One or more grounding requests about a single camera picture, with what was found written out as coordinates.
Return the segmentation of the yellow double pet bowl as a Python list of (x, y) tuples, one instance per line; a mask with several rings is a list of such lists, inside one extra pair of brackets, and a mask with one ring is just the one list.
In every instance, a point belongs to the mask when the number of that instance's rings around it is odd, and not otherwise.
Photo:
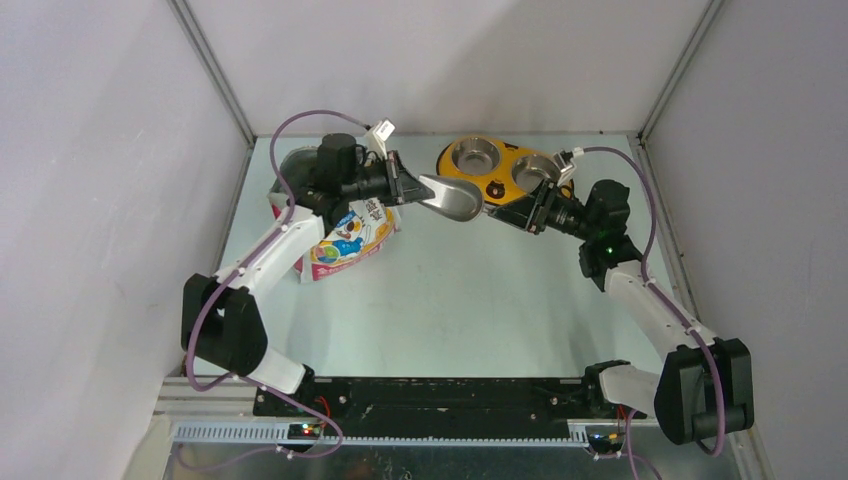
[(484, 135), (454, 140), (436, 161), (438, 175), (473, 183), (491, 207), (532, 193), (542, 181), (558, 179), (562, 170), (549, 154)]

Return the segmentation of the metal food scoop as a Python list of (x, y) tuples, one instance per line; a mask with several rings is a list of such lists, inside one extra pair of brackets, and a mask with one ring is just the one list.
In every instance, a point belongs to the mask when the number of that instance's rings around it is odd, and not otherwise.
[(419, 204), (449, 220), (470, 222), (484, 210), (481, 190), (468, 180), (422, 174), (418, 181), (433, 193)]

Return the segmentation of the pet food bag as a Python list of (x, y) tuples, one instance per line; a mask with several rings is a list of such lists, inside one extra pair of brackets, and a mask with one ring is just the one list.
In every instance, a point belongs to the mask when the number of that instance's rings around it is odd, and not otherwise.
[[(279, 170), (290, 187), (300, 187), (317, 159), (317, 147), (290, 151)], [(286, 195), (275, 180), (267, 198), (274, 218), (282, 217)], [(349, 203), (349, 211), (329, 230), (327, 236), (305, 253), (292, 267), (300, 283), (320, 281), (379, 252), (388, 238), (401, 230), (398, 207), (387, 207), (377, 199)]]

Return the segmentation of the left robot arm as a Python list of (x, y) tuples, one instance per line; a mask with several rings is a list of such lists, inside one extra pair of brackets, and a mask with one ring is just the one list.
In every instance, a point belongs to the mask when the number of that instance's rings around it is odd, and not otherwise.
[(314, 371), (271, 345), (261, 301), (336, 229), (352, 204), (432, 205), (436, 178), (414, 175), (397, 152), (380, 157), (346, 133), (328, 134), (317, 146), (291, 151), (276, 171), (276, 195), (284, 202), (280, 215), (233, 263), (186, 281), (180, 343), (189, 378), (196, 377), (192, 360), (200, 358), (227, 376), (277, 391), (278, 404), (299, 417), (316, 403), (315, 388), (304, 382)]

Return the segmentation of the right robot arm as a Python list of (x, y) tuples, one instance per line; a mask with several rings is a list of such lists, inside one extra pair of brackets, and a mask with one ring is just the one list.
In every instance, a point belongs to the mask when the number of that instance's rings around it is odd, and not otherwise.
[(629, 188), (594, 184), (580, 202), (552, 183), (493, 208), (491, 217), (531, 234), (552, 228), (581, 240), (583, 276), (629, 312), (662, 360), (658, 374), (626, 361), (591, 367), (597, 381), (581, 392), (585, 411), (606, 418), (620, 405), (658, 421), (674, 444), (720, 440), (755, 421), (751, 353), (724, 340), (688, 313), (651, 277), (644, 254), (627, 234)]

